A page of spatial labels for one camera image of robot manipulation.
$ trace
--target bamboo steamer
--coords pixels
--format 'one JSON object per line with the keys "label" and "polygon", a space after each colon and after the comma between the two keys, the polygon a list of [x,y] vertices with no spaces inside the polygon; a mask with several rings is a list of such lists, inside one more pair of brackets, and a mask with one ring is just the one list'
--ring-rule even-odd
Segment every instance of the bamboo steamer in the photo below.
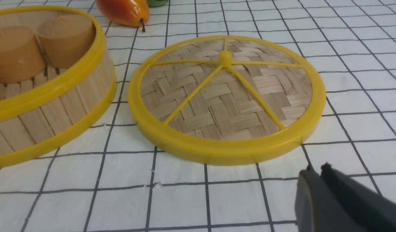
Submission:
{"label": "bamboo steamer", "polygon": [[[88,19],[86,38],[91,33],[93,38],[85,40],[89,44],[80,43],[86,52],[67,69],[45,62],[43,70],[30,79],[0,83],[0,168],[34,159],[73,140],[99,120],[114,98],[114,64],[103,29],[93,16],[64,6],[17,7],[0,10],[0,28],[23,26],[38,34],[41,25],[63,16]],[[76,28],[71,30],[79,34]],[[56,39],[52,36],[48,44]],[[39,49],[44,47],[39,41]],[[49,53],[56,56],[53,50]]]}
{"label": "bamboo steamer", "polygon": [[242,36],[183,41],[133,75],[129,105],[143,135],[199,163],[244,165],[296,148],[325,106],[323,81],[295,52]]}

